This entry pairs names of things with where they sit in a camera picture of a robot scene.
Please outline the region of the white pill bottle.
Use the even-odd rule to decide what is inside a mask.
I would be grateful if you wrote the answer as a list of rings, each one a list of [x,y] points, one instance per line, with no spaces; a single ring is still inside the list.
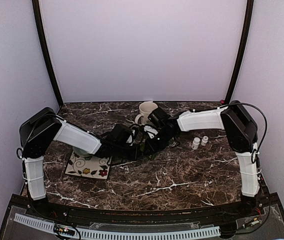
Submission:
[[[191,145],[191,148],[193,150],[197,150],[199,145],[200,145],[200,142],[201,142],[201,139],[199,137],[195,137],[192,141],[192,145]]]
[[[209,140],[209,138],[208,138],[208,136],[203,136],[203,138],[202,138],[202,140],[201,140],[201,145],[202,146],[206,146],[207,145],[207,143],[208,143],[208,140]]]

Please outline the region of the green weekly pill organizer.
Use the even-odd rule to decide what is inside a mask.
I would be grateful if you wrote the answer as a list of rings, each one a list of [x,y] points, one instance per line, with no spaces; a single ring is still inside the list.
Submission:
[[[146,156],[145,158],[146,158],[147,160],[153,161],[156,157],[157,157],[157,154],[154,153],[154,154],[151,154],[151,155]]]

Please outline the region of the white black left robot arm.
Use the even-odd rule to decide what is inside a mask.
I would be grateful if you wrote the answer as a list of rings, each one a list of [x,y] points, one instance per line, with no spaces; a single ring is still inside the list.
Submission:
[[[44,156],[52,142],[67,144],[100,158],[119,155],[136,159],[140,154],[140,144],[133,142],[135,134],[130,128],[117,124],[110,132],[97,135],[63,119],[50,107],[26,120],[19,128],[19,136],[16,155],[22,160],[28,194],[35,201],[32,208],[42,218],[49,218],[53,213],[52,206],[44,200],[43,167]]]

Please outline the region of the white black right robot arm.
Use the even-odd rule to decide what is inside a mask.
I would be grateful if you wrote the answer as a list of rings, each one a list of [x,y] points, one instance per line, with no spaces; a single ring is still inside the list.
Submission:
[[[148,117],[157,134],[145,140],[142,152],[144,155],[153,155],[164,150],[169,141],[181,132],[224,131],[229,147],[239,162],[241,194],[248,197],[237,205],[237,213],[248,217],[257,208],[253,198],[260,190],[259,153],[263,141],[258,139],[258,125],[246,107],[247,103],[234,100],[216,108],[187,110],[174,116],[158,107]]]

